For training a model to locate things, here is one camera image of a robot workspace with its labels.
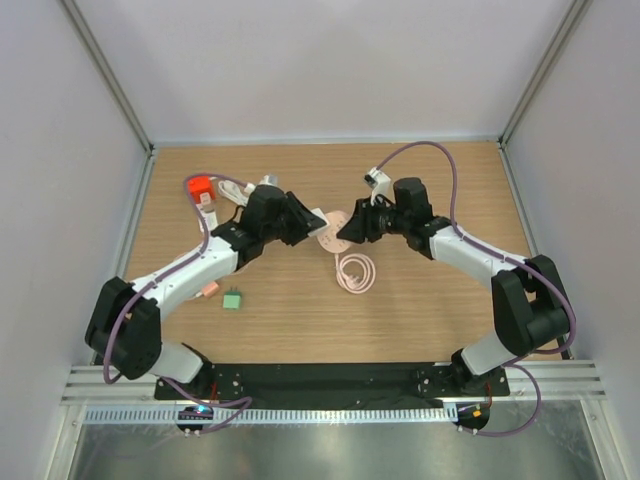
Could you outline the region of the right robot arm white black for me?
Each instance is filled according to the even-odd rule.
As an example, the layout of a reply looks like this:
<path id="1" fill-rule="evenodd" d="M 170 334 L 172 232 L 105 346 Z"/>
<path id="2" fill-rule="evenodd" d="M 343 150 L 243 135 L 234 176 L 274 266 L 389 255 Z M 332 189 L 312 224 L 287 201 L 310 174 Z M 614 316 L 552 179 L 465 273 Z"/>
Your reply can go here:
<path id="1" fill-rule="evenodd" d="M 364 181 L 371 195 L 356 201 L 338 239 L 362 244 L 400 235 L 411 250 L 462 271 L 491 294 L 492 331 L 451 357 L 450 382 L 457 393 L 475 395 L 499 368 L 543 353 L 544 345 L 560 337 L 574 338 L 575 314 L 550 258 L 511 256 L 452 218 L 435 215 L 416 177 L 391 181 L 373 169 Z"/>

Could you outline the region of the pink round socket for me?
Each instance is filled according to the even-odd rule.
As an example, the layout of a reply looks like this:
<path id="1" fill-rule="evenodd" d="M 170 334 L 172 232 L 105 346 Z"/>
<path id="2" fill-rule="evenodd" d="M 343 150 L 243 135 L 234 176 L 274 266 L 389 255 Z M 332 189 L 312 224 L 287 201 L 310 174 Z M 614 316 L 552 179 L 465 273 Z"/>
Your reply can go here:
<path id="1" fill-rule="evenodd" d="M 346 225 L 350 216 L 343 211 L 334 210 L 325 214 L 327 227 L 317 236 L 319 245 L 331 254 L 342 254 L 349 250 L 354 243 L 340 239 L 337 234 Z"/>

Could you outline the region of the white charger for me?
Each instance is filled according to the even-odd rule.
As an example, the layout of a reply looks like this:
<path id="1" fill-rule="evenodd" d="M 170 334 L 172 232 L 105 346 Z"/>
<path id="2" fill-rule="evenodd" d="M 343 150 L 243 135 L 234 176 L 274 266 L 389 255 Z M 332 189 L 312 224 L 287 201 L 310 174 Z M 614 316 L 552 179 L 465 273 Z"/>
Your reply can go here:
<path id="1" fill-rule="evenodd" d="M 314 208 L 311 210 L 314 219 L 311 222 L 311 230 L 308 233 L 309 237 L 315 237 L 323 233 L 329 227 L 329 221 L 325 213 L 320 208 Z"/>

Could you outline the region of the pink usb charger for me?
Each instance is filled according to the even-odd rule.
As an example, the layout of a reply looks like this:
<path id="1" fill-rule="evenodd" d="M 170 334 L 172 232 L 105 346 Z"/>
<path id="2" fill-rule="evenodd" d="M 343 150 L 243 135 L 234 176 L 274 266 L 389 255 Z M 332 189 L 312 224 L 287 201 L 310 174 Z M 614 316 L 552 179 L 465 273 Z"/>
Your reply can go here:
<path id="1" fill-rule="evenodd" d="M 220 285 L 217 282 L 212 282 L 205 287 L 203 287 L 198 296 L 204 298 L 210 298 L 215 295 L 220 290 Z"/>

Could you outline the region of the green usb charger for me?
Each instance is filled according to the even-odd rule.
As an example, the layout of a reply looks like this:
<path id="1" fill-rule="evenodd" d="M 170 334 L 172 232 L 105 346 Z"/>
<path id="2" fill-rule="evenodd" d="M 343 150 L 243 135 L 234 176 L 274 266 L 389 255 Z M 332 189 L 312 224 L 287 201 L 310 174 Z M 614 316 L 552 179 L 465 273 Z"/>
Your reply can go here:
<path id="1" fill-rule="evenodd" d="M 224 310 L 236 311 L 242 307 L 243 295 L 237 289 L 227 290 L 222 297 L 222 308 Z"/>

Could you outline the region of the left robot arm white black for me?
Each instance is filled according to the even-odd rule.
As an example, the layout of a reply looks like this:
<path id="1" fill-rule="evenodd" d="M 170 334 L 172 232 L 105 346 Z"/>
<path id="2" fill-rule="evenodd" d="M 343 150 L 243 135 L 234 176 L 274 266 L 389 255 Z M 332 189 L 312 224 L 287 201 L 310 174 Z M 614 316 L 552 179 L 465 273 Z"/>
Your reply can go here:
<path id="1" fill-rule="evenodd" d="M 127 379 L 145 374 L 170 378 L 188 399 L 200 400 L 212 386 L 205 359 L 185 345 L 163 341 L 162 321 L 206 285 L 255 260 L 268 243 L 295 246 L 326 225 L 320 210 L 308 209 L 293 193 L 259 185 L 240 217 L 205 231 L 198 247 L 132 282 L 119 277 L 107 281 L 85 342 L 106 367 Z"/>

